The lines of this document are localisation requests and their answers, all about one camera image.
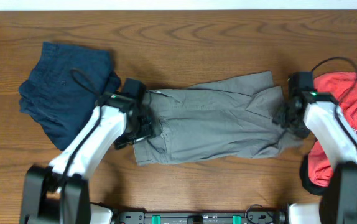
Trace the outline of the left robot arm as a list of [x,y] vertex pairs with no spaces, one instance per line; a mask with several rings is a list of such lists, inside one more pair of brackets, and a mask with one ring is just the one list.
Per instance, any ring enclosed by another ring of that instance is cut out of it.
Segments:
[[111,146],[153,137],[153,120],[142,101],[147,90],[128,78],[122,91],[98,95],[91,118],[72,143],[46,167],[26,173],[20,223],[116,223],[114,211],[92,203],[88,182]]

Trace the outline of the folded navy blue shorts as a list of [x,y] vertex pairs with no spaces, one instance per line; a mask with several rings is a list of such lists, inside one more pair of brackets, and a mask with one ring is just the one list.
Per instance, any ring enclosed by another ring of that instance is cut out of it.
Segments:
[[44,42],[37,65],[19,87],[20,111],[62,151],[89,120],[94,91],[113,93],[120,84],[108,51]]

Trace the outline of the grey cotton shorts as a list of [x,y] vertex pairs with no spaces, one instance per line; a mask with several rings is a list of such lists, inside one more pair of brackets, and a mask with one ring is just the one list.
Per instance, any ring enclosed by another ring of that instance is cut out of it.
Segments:
[[151,90],[145,95],[156,135],[134,145],[136,162],[180,164],[219,157],[276,157],[302,140],[274,124],[283,105],[272,73],[197,84],[186,89]]

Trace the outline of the black garment under pile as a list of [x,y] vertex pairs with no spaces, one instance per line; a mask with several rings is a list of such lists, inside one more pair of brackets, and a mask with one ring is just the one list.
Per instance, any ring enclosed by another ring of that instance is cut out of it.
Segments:
[[300,165],[299,176],[302,187],[312,195],[322,196],[333,175],[333,170],[330,165],[327,165],[327,160],[315,162],[309,159],[309,155],[304,156]]

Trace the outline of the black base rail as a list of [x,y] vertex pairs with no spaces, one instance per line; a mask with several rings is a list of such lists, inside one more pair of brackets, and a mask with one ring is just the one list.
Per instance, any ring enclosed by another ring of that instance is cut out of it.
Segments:
[[273,210],[252,205],[243,212],[234,213],[171,213],[119,211],[100,203],[92,203],[91,223],[105,224],[288,224],[285,210]]

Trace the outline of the red printed t-shirt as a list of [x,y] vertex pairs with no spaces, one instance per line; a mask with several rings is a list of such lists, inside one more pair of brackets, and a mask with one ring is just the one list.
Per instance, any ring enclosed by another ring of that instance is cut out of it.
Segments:
[[[314,86],[319,92],[331,93],[337,100],[340,100],[340,107],[345,119],[357,134],[357,84],[352,88],[356,80],[353,72],[333,72],[326,73],[314,79]],[[320,143],[317,141],[309,152],[309,159],[315,162],[327,160]]]

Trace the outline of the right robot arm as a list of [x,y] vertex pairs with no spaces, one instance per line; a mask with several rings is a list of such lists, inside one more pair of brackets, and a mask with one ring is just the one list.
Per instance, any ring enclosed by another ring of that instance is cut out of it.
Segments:
[[319,93],[312,72],[288,79],[289,100],[273,122],[300,139],[313,133],[321,144],[333,177],[318,203],[294,203],[277,216],[278,223],[357,223],[357,135],[338,101]]

